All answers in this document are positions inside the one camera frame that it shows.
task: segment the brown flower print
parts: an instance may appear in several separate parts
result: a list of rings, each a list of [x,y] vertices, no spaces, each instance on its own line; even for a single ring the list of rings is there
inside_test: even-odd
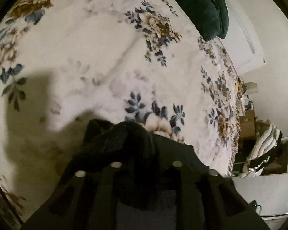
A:
[[[173,132],[170,122],[166,118],[161,118],[155,114],[150,114],[145,123],[140,123],[149,133],[157,134],[170,138],[174,141],[183,143],[184,138],[179,137]]]
[[[16,20],[19,17],[51,6],[53,6],[51,0],[18,0],[9,11],[8,16]]]
[[[169,25],[170,20],[168,18],[151,13],[145,13],[144,16],[146,17],[144,21],[146,28],[157,34],[159,38],[171,37],[176,42],[180,41],[181,35],[173,31],[173,28]]]
[[[227,138],[228,122],[226,121],[226,117],[224,114],[218,116],[217,120],[218,120],[219,137],[221,138],[222,141],[225,141],[225,139]]]
[[[8,33],[4,41],[0,43],[0,66],[8,61],[14,62],[17,57],[17,42],[21,33],[17,28],[12,28]]]
[[[154,55],[162,66],[166,66],[166,57],[162,52],[162,47],[167,47],[173,40],[180,42],[181,35],[169,25],[169,18],[152,10],[154,7],[150,3],[144,0],[141,4],[145,6],[145,9],[141,7],[134,8],[134,11],[125,13],[127,16],[126,22],[130,21],[131,24],[135,24],[134,27],[141,29],[144,33],[147,44],[145,58],[151,62]]]

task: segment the black cloth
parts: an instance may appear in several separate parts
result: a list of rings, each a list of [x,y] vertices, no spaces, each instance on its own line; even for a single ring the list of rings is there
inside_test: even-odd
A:
[[[121,162],[134,178],[134,186],[128,188],[129,198],[125,199],[136,202],[133,207],[144,209],[158,197],[159,178],[174,161],[181,161],[199,173],[209,169],[198,159],[191,145],[152,135],[135,122],[113,125],[108,121],[91,120],[81,151],[68,163],[58,185],[66,183],[78,170],[98,173],[112,162]]]

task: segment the dark green pillow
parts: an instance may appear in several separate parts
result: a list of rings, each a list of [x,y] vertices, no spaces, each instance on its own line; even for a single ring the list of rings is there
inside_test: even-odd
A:
[[[176,0],[208,41],[216,36],[224,39],[229,25],[225,0]]]

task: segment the floral bedspread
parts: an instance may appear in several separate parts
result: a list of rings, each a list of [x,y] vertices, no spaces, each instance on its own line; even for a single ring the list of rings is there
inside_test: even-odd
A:
[[[230,175],[235,79],[174,0],[18,0],[0,23],[0,213],[15,229],[31,216],[93,118],[133,120]]]

